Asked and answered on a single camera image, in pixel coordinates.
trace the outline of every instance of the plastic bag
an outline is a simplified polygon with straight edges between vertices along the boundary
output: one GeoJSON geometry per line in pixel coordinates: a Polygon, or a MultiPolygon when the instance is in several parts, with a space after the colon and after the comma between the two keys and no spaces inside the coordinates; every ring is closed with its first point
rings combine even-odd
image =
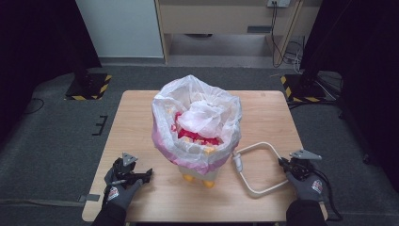
{"type": "Polygon", "coordinates": [[[155,147],[200,174],[220,168],[241,138],[239,97],[193,75],[164,85],[152,100],[152,115],[155,147]]]}

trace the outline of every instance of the gray carpet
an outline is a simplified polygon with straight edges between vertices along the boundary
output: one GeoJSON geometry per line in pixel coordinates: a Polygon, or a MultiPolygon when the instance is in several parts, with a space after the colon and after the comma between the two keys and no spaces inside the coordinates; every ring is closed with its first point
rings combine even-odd
{"type": "MultiPolygon", "coordinates": [[[[88,194],[121,94],[128,89],[160,89],[176,78],[193,74],[222,89],[283,90],[282,69],[105,67],[113,75],[102,100],[66,101],[71,74],[41,84],[34,100],[0,151],[0,200],[75,202],[88,194]],[[96,123],[108,120],[100,136],[96,123]]],[[[363,152],[339,119],[334,105],[303,105],[292,109],[305,149],[323,156],[320,162],[334,191],[343,221],[329,225],[399,225],[399,196],[382,169],[362,163],[363,152]]],[[[0,205],[1,225],[89,225],[83,207],[34,204],[0,205]]]]}

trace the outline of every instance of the sleeve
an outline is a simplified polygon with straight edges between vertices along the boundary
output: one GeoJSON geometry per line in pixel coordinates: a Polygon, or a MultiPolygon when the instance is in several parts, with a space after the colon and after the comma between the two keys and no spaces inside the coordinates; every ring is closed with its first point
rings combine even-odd
{"type": "Polygon", "coordinates": [[[122,226],[126,220],[126,211],[109,202],[94,219],[91,226],[122,226]]]}
{"type": "Polygon", "coordinates": [[[287,226],[327,226],[319,202],[296,200],[286,213],[287,226]]]}

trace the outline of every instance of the black glove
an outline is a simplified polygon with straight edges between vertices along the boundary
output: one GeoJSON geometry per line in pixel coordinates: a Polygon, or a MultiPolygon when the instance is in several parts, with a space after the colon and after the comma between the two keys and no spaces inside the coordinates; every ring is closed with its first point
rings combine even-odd
{"type": "Polygon", "coordinates": [[[323,191],[323,183],[320,177],[312,174],[305,181],[298,181],[290,171],[287,171],[285,175],[288,181],[294,185],[296,196],[300,200],[319,202],[319,197],[323,191]]]}
{"type": "MultiPolygon", "coordinates": [[[[104,180],[107,185],[110,185],[112,182],[118,180],[114,175],[113,169],[110,169],[108,171],[108,173],[104,177],[104,180]]],[[[126,189],[123,188],[122,185],[111,186],[106,201],[107,203],[112,202],[115,205],[122,207],[124,210],[127,210],[132,198],[134,197],[134,195],[142,185],[143,185],[143,180],[139,179],[132,186],[126,189]]]]}

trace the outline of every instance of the gray glove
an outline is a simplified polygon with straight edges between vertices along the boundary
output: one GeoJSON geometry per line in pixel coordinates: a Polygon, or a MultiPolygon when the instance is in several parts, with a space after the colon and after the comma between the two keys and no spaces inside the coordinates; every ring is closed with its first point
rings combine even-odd
{"type": "Polygon", "coordinates": [[[290,171],[285,173],[288,181],[295,187],[296,196],[300,200],[318,201],[323,191],[323,183],[320,177],[312,174],[305,181],[298,181],[290,171]]]}
{"type": "MultiPolygon", "coordinates": [[[[105,175],[104,180],[107,185],[111,184],[112,182],[117,181],[118,179],[115,177],[114,172],[112,169],[108,171],[105,175]]],[[[134,185],[123,188],[122,185],[115,185],[111,187],[109,191],[109,195],[107,198],[107,203],[112,202],[115,205],[122,207],[124,210],[127,210],[129,207],[130,201],[138,191],[138,189],[143,185],[143,180],[139,179],[135,182],[134,185]]]]}

